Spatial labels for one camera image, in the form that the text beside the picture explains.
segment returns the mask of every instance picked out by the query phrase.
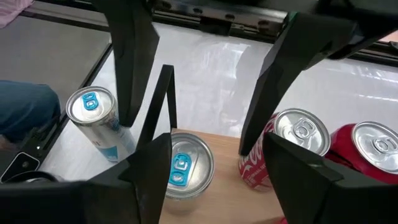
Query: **wooden block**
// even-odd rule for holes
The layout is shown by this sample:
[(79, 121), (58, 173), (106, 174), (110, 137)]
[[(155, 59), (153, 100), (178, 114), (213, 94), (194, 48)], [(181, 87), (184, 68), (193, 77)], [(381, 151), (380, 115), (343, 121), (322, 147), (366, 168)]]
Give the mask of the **wooden block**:
[(195, 211), (188, 215), (173, 215), (164, 208), (161, 224), (274, 224), (283, 216), (274, 191), (262, 193), (251, 190), (240, 177), (239, 138), (181, 129), (174, 129), (173, 132), (192, 133), (202, 138), (214, 155), (215, 174)]

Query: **red can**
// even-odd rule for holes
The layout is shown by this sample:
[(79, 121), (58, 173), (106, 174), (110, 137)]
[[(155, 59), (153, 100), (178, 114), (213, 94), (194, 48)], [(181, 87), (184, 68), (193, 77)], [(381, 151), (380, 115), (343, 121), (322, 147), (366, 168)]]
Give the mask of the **red can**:
[(262, 139), (264, 133), (269, 131), (321, 156), (330, 147), (330, 136), (325, 125), (308, 111), (293, 108), (273, 114), (249, 155), (239, 160), (243, 181), (261, 192), (272, 189), (262, 153)]
[(398, 184), (398, 134), (372, 121), (347, 124), (331, 135), (326, 158), (387, 184)]

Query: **aluminum can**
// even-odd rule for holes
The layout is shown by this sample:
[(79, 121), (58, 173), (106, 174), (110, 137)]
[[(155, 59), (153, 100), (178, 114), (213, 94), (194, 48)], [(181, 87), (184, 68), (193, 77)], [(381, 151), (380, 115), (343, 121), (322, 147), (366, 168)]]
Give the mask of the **aluminum can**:
[(272, 190), (262, 153), (262, 140), (267, 132), (273, 132), (320, 156), (324, 156), (330, 147), (328, 130), (315, 115), (296, 108), (273, 114), (249, 155), (239, 159), (239, 172), (243, 181), (250, 188), (261, 192)]
[(135, 151), (130, 130), (119, 123), (117, 101), (107, 89), (88, 86), (76, 91), (67, 101), (66, 111), (109, 161), (118, 162)]
[(326, 158), (387, 184), (398, 184), (398, 134), (365, 121), (347, 124), (331, 135)]
[(177, 215), (194, 211), (214, 175), (214, 158), (207, 144), (188, 133), (172, 134), (172, 163), (165, 208)]

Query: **silver can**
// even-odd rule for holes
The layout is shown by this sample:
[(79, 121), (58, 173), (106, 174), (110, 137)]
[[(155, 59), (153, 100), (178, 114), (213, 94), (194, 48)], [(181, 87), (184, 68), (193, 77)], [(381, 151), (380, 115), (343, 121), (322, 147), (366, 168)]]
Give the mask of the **silver can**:
[(172, 163), (165, 208), (176, 214), (192, 212), (214, 175), (214, 158), (207, 144), (188, 133), (172, 134)]
[(119, 124), (118, 104), (107, 89), (88, 86), (76, 91), (69, 98), (66, 111), (109, 161), (120, 161), (135, 151), (130, 130)]

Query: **blue jeans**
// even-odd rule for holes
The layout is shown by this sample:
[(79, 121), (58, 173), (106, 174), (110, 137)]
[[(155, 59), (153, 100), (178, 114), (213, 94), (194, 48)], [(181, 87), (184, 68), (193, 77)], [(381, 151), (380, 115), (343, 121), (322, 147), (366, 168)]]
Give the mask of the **blue jeans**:
[(0, 134), (10, 142), (59, 114), (58, 96), (49, 86), (0, 80)]

